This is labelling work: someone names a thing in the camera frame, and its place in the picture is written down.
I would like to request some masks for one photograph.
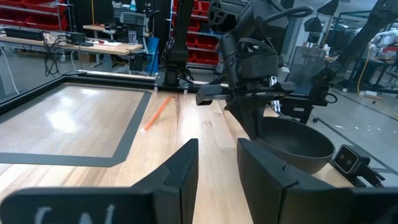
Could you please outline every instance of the black bowl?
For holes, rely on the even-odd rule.
[[[296,121],[265,117],[261,129],[256,143],[309,174],[321,170],[335,152],[326,136]]]

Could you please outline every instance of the blue container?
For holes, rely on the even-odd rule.
[[[152,71],[152,73],[157,72],[159,69],[159,51],[156,53],[156,48],[157,45],[159,44],[159,38],[156,37],[149,37],[148,38],[148,44],[147,44],[147,48],[148,48],[148,52],[152,55],[152,61],[150,64],[148,64],[146,71],[150,72]]]

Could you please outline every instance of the orange pencil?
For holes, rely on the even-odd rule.
[[[164,110],[164,108],[166,107],[167,103],[170,102],[170,100],[173,98],[172,95],[169,95],[161,104],[161,106],[156,110],[155,114],[150,118],[150,120],[148,121],[147,124],[145,124],[144,126],[144,132],[148,131],[148,129],[150,128],[150,126],[153,124],[153,122],[156,120],[156,118],[161,114],[161,112]]]

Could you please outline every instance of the yellow cable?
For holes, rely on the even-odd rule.
[[[359,76],[358,84],[356,85],[356,91],[358,92],[358,96],[361,97],[362,99],[365,99],[365,100],[368,100],[368,99],[366,99],[366,98],[364,98],[364,97],[361,96],[361,94],[360,94],[361,92],[360,92],[360,90],[359,90],[359,84],[361,83],[361,79],[362,79],[363,73],[365,72],[366,66],[368,65],[369,56],[370,56],[370,54],[371,54],[371,49],[372,49],[371,46],[369,46],[368,57],[367,57],[367,59],[366,59],[365,66],[363,67],[361,76]],[[395,113],[395,112],[393,112],[393,111],[390,111],[389,109],[384,108],[383,106],[381,106],[381,105],[380,105],[378,102],[376,102],[376,101],[375,101],[375,104],[378,105],[378,107],[380,107],[381,109],[383,109],[383,110],[385,110],[385,111],[387,111],[387,112],[390,112],[390,113],[394,114],[394,115],[398,118],[398,113]]]
[[[93,16],[93,24],[94,23],[94,0],[91,0],[91,15]]]

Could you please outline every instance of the lab floor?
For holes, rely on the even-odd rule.
[[[5,53],[19,91],[30,90],[53,79],[44,75],[42,55],[15,54],[8,49]],[[102,65],[92,68],[92,64],[83,63],[83,68],[102,70]],[[59,63],[58,66],[61,73],[73,70],[69,57],[66,63]],[[79,61],[75,60],[75,66],[80,68]],[[213,79],[212,72],[194,69],[191,71],[196,80],[208,82]],[[0,72],[2,77],[9,77],[4,56],[0,56]],[[328,136],[336,148],[342,144],[350,144],[372,155],[371,167],[376,168],[387,179],[383,184],[398,187],[398,172],[395,171],[398,170],[398,117],[355,93],[343,93],[339,90],[331,90],[331,93],[338,97],[338,102],[327,107],[316,107],[313,113],[318,116],[319,122],[313,123],[311,119],[308,125]],[[395,95],[381,96],[381,106],[387,110],[398,111]]]

